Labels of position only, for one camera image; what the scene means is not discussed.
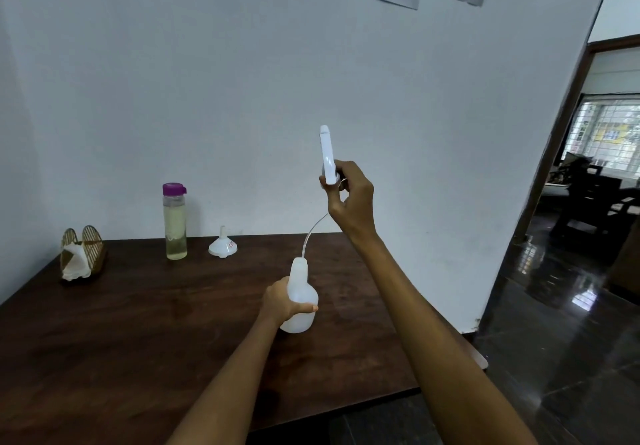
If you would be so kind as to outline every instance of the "forearm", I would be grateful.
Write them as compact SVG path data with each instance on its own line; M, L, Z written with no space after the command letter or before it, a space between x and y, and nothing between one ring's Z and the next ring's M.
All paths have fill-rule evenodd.
M243 444L262 370L278 325L260 314L251 330L183 418L167 445Z
M456 342L377 238L354 241L378 286L444 443L534 444L516 411Z

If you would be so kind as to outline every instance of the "white spray bottle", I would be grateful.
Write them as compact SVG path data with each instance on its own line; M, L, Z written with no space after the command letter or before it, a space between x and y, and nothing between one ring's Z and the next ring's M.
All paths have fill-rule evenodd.
M309 285L307 281L308 267L307 260L295 258L289 273L289 283L287 284L287 294L292 302L299 304L318 304L318 292ZM295 314L292 318L280 326L285 332L299 334L304 332L314 322L316 312L311 314Z

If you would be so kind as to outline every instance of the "tissue holder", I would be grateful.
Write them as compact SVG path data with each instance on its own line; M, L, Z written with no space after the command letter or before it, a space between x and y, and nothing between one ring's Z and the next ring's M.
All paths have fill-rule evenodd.
M65 249L69 245L77 245L82 249L82 252L74 252ZM82 241L78 241L76 231L69 228L65 231L62 237L62 243L60 247L60 278L63 284L76 284L76 283L89 283L94 280L94 276L98 275L102 270L102 265L107 254L107 249L104 246L104 242L100 237L100 233L93 226L85 226L82 231ZM74 261L75 266L82 267L85 265L86 274L77 276L65 275L65 268L68 269L68 264L72 259L76 257L81 261Z

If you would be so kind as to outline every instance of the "window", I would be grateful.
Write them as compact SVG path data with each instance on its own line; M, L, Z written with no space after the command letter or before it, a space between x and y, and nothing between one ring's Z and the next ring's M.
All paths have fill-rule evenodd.
M562 158L590 157L602 173L640 176L640 94L585 96L573 117Z

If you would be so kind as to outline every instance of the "table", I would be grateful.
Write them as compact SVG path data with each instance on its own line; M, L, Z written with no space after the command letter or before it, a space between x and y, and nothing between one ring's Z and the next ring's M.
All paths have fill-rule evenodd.
M55 260L0 307L0 442L161 443L241 342L262 292L288 275L304 235L238 236L227 259L189 238L107 241L93 283L63 287ZM252 429L416 388L387 311L343 234L314 234L320 311L278 332Z

